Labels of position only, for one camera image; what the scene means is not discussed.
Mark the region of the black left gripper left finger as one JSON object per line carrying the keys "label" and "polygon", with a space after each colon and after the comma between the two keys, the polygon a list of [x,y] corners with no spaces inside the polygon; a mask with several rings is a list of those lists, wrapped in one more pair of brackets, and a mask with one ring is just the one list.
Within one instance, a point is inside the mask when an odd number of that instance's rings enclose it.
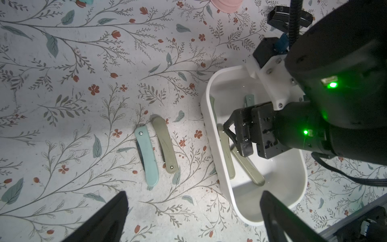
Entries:
{"label": "black left gripper left finger", "polygon": [[126,192],[121,191],[64,241],[119,242],[128,211]]}

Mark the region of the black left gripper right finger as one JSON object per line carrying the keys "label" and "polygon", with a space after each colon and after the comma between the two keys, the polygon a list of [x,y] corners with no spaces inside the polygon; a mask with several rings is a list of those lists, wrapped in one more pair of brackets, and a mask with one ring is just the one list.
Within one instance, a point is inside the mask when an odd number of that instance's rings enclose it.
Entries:
{"label": "black left gripper right finger", "polygon": [[268,241],[324,242],[319,234],[298,218],[269,191],[263,191],[260,208]]}

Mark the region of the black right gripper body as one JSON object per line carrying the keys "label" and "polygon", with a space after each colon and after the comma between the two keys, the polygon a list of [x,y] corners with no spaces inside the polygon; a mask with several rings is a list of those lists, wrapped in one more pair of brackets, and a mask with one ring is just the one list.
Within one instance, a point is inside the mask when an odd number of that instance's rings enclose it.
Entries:
{"label": "black right gripper body", "polygon": [[258,156],[270,159],[290,150],[275,136],[275,115],[271,102],[240,108],[233,111],[223,130],[242,157],[253,155],[256,144]]}

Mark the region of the olive folding knife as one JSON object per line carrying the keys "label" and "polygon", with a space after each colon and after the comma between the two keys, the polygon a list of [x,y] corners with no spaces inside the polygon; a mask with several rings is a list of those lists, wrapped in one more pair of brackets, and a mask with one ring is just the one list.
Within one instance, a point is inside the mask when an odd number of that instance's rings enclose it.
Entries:
{"label": "olive folding knife", "polygon": [[176,173],[178,163],[166,121],[161,116],[154,116],[151,123],[161,146],[166,171],[170,174]]}
{"label": "olive folding knife", "polygon": [[223,151],[223,155],[224,155],[229,178],[234,179],[235,178],[235,168],[234,168],[232,157],[231,157],[229,137],[225,133],[222,124],[217,125],[217,130],[218,130],[218,134],[220,137],[221,148]]}

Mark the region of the olive green fruit knife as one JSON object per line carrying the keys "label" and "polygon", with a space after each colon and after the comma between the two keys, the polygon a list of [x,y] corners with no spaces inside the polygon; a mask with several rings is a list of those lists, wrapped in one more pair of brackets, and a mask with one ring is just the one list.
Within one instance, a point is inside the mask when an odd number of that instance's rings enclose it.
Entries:
{"label": "olive green fruit knife", "polygon": [[252,182],[259,187],[265,184],[264,176],[257,170],[253,163],[247,158],[241,156],[236,147],[231,149],[231,153],[234,155],[242,169],[247,173]]}

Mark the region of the white oval storage box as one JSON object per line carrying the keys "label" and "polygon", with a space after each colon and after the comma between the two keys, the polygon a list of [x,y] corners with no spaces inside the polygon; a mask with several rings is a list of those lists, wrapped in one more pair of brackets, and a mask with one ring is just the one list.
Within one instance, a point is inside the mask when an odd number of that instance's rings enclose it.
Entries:
{"label": "white oval storage box", "polygon": [[222,124],[234,110],[243,107],[244,97],[248,94],[255,96],[256,104],[268,101],[263,86],[249,75],[245,66],[221,69],[207,84],[201,99],[201,111],[221,192],[244,223],[260,226],[264,223],[260,208],[263,191],[269,191],[292,209],[305,194],[307,169],[300,150],[291,149],[271,159],[263,159],[255,151],[249,159],[264,176],[265,184],[262,187],[254,184],[235,158],[232,159],[235,178],[229,178],[209,96],[215,99],[217,122]]}

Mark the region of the teal folding knife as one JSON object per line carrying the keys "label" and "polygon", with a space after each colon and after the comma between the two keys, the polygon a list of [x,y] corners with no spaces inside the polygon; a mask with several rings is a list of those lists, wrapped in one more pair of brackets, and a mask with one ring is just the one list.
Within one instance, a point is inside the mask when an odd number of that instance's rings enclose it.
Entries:
{"label": "teal folding knife", "polygon": [[139,152],[144,163],[144,171],[147,185],[154,187],[159,181],[159,170],[154,154],[151,138],[146,126],[139,126],[135,129]]}

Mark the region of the green sheathed fruit knife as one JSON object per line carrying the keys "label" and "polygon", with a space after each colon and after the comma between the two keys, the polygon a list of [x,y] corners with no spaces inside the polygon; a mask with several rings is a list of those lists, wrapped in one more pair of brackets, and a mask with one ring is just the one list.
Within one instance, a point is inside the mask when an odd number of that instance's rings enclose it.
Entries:
{"label": "green sheathed fruit knife", "polygon": [[213,116],[214,116],[215,124],[218,124],[217,116],[216,116],[216,112],[215,112],[215,99],[211,95],[209,96],[209,99],[210,99],[210,104],[211,104],[211,109],[212,109],[212,113],[213,113]]}

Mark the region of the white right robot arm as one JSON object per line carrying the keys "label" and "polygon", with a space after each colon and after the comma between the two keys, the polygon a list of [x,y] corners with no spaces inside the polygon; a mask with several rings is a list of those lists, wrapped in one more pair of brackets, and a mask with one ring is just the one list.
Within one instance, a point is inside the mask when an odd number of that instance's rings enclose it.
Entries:
{"label": "white right robot arm", "polygon": [[270,159],[291,148],[327,160],[387,164],[387,3],[348,1],[316,24],[302,1],[277,6],[280,38],[254,51],[268,102],[235,110],[223,124],[239,154]]}

